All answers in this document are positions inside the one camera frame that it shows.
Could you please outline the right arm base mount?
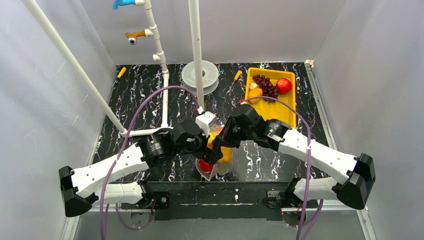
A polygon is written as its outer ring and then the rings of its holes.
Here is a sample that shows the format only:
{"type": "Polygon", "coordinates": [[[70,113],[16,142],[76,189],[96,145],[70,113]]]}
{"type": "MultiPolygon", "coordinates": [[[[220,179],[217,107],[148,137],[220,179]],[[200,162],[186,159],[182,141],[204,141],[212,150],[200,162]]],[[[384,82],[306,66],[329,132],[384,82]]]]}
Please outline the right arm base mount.
{"type": "Polygon", "coordinates": [[[285,190],[268,191],[266,193],[266,197],[263,199],[263,202],[271,209],[284,209],[284,208],[294,209],[292,213],[297,214],[298,219],[300,220],[303,200],[300,200],[300,198],[294,194],[295,186],[300,180],[305,180],[305,179],[295,177],[291,180],[291,182],[288,184],[285,190]]]}

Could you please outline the yellow toy mango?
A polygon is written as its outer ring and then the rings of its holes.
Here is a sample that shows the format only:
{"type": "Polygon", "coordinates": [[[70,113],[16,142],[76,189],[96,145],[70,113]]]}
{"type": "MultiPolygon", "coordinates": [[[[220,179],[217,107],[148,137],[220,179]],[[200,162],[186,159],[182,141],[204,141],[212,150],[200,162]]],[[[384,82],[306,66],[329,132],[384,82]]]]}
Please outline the yellow toy mango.
{"type": "Polygon", "coordinates": [[[213,149],[214,140],[215,140],[216,136],[218,136],[218,135],[219,135],[219,132],[217,132],[217,131],[212,131],[212,132],[209,133],[209,137],[208,137],[208,140],[207,140],[207,147],[209,149],[211,149],[211,150],[213,149]]]}

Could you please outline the red bell pepper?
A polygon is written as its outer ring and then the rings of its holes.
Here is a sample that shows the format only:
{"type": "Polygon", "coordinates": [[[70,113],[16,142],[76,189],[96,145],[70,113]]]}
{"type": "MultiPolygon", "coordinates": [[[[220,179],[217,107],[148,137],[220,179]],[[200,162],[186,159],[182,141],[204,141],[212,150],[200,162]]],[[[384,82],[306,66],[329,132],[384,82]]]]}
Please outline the red bell pepper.
{"type": "Polygon", "coordinates": [[[205,172],[205,173],[210,173],[210,172],[212,172],[212,171],[213,171],[213,169],[214,169],[214,166],[213,166],[213,165],[211,165],[211,164],[209,164],[209,163],[205,162],[205,161],[204,161],[204,160],[202,160],[202,159],[199,159],[199,160],[198,160],[198,165],[199,165],[200,169],[201,169],[203,172],[205,172]]]}

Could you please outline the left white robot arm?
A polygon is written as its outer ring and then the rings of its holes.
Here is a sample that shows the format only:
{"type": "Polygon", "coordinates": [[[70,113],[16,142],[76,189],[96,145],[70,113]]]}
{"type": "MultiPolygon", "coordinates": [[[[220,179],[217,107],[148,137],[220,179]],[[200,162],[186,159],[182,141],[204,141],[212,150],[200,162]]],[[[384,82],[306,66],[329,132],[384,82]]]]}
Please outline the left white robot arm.
{"type": "Polygon", "coordinates": [[[146,171],[177,156],[206,157],[210,132],[217,130],[215,121],[196,119],[184,121],[172,128],[161,128],[116,154],[95,164],[73,169],[59,169],[60,192],[65,216],[80,216],[92,207],[104,204],[151,202],[154,193],[146,183],[116,183],[129,174],[146,171]]]}

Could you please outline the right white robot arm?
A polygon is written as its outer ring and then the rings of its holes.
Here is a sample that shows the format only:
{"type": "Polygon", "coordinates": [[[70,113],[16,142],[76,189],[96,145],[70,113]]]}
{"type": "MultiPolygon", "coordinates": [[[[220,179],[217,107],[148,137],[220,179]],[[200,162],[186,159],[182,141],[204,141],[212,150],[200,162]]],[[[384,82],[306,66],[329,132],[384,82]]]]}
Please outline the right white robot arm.
{"type": "Polygon", "coordinates": [[[362,153],[354,156],[331,149],[308,138],[285,122],[263,119],[248,104],[238,106],[207,150],[205,161],[215,164],[224,154],[222,147],[238,148],[242,141],[254,141],[268,148],[310,162],[328,177],[294,178],[279,197],[271,197],[275,207],[299,206],[304,200],[338,200],[363,210],[376,181],[373,158],[362,153]]]}

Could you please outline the clear zip top bag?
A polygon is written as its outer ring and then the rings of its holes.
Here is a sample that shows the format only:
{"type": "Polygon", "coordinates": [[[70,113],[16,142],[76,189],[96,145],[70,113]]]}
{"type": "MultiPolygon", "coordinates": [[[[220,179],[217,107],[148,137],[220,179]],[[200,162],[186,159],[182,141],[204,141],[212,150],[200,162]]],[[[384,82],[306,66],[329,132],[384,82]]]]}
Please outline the clear zip top bag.
{"type": "Polygon", "coordinates": [[[214,146],[215,138],[223,128],[223,126],[216,123],[210,127],[206,145],[207,161],[199,158],[195,160],[196,170],[207,181],[211,181],[217,175],[223,176],[229,173],[233,166],[233,149],[225,146],[214,146]]]}

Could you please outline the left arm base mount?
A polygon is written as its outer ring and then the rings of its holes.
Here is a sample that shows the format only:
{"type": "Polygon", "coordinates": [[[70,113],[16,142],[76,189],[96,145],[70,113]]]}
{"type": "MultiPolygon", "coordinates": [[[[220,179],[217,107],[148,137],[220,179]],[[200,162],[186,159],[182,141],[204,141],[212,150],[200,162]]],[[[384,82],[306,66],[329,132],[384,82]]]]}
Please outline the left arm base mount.
{"type": "Polygon", "coordinates": [[[170,193],[168,191],[153,191],[143,193],[141,200],[134,203],[139,209],[165,210],[170,207],[170,193]]]}

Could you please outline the yellow bell pepper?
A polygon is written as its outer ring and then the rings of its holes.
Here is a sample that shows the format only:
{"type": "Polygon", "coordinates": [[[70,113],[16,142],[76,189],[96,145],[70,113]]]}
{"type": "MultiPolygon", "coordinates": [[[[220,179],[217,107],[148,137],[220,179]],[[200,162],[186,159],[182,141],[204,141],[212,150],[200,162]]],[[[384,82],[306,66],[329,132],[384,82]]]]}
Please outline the yellow bell pepper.
{"type": "Polygon", "coordinates": [[[219,159],[219,163],[220,164],[224,164],[224,163],[230,163],[233,159],[233,149],[230,147],[221,147],[220,148],[221,152],[222,152],[222,158],[219,159]]]}

